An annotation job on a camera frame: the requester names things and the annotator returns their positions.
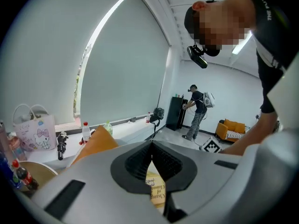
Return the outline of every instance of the man wearing headset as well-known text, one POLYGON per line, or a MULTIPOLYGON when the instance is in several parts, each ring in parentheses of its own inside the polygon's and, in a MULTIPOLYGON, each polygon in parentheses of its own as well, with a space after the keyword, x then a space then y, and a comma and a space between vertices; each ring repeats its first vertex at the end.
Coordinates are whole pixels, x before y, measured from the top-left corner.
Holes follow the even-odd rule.
POLYGON ((249 30, 256 41, 263 87, 262 114, 250 131, 222 151, 224 154, 243 155, 246 147, 261 143, 274 129, 278 116, 267 94, 299 49, 298 32, 294 32, 298 18, 291 1, 294 0, 197 1, 186 13, 188 33, 205 49, 216 50, 221 45, 236 44, 249 30))
POLYGON ((192 138, 195 140, 197 137, 199 125, 206 114, 206 106, 203 103, 204 94, 197 90, 196 85, 191 85, 190 90, 188 91, 192 92, 192 96, 190 101, 183 107, 183 109, 186 110, 196 105, 196 111, 188 133, 186 135, 182 135, 182 137, 191 141, 192 138))

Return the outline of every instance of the black t-shirt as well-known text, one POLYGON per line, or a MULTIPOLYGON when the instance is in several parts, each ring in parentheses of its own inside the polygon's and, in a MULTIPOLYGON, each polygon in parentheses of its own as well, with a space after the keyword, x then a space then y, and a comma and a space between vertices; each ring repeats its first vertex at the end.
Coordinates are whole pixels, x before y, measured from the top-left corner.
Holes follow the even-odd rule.
POLYGON ((193 92, 190 100, 195 101, 196 108, 197 108, 195 111, 196 113, 202 113, 202 114, 206 113, 206 106, 204 105, 204 103, 202 103, 204 101, 203 93, 199 91, 193 92))
POLYGON ((252 0, 256 9, 256 30, 253 35, 273 59, 264 62, 257 52, 258 73, 263 87, 263 113, 274 112, 274 107, 267 94, 288 68, 299 50, 298 25, 294 12, 296 0, 252 0))

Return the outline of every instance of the gray pants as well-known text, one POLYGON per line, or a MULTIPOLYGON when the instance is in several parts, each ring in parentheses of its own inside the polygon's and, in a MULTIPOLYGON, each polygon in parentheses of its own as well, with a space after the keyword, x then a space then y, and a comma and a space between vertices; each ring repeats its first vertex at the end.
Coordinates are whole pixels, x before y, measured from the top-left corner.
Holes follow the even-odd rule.
POLYGON ((188 140, 191 140, 192 138, 196 139, 198 131, 199 131, 199 125, 202 121, 202 119, 204 118, 206 113, 195 113, 194 115, 194 119, 191 123, 191 127, 188 131, 188 133, 186 134, 186 138, 188 140))

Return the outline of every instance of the roller blind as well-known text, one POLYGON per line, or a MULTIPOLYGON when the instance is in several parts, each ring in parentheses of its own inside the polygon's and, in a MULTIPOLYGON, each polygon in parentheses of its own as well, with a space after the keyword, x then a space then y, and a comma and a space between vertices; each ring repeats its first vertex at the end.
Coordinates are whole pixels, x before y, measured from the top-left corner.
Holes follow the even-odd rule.
POLYGON ((76 76, 87 42, 118 0, 30 0, 0 56, 0 119, 12 130, 21 103, 41 104, 56 124, 73 121, 76 76))
POLYGON ((90 125, 152 112, 163 82, 168 42, 142 0, 124 0, 90 53, 81 122, 90 125))

